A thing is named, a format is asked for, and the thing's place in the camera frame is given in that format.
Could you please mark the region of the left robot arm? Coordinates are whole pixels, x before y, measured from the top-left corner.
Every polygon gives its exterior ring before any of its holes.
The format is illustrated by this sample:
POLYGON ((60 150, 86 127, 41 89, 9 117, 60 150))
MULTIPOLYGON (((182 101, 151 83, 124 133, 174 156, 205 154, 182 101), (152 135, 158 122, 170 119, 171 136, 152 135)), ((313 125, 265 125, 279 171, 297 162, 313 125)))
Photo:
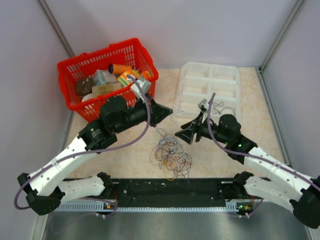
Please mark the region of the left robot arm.
POLYGON ((128 106, 122 96, 110 97, 100 107, 99 117, 88 123, 61 153, 39 170, 18 176, 18 192, 25 192, 26 208, 42 216, 73 200, 111 200, 115 195, 114 183, 105 172, 80 179, 67 179, 67 176, 100 153, 133 145, 147 131, 143 130, 124 145, 112 147, 118 133, 143 122, 146 128, 156 127, 172 113, 171 108, 156 103, 149 94, 140 97, 134 106, 128 106))

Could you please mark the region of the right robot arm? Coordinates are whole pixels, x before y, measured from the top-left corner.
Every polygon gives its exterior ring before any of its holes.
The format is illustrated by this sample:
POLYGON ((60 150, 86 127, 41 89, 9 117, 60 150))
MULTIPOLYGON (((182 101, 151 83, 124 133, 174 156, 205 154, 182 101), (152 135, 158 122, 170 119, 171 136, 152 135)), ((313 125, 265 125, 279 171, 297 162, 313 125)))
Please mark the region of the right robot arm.
POLYGON ((309 228, 320 226, 320 179, 298 172, 266 153, 241 133, 241 125, 233 115, 224 114, 214 123, 201 112, 174 135, 188 144, 211 139, 231 159, 265 175, 260 178, 243 172, 235 176, 233 192, 237 197, 265 199, 287 209, 309 228))

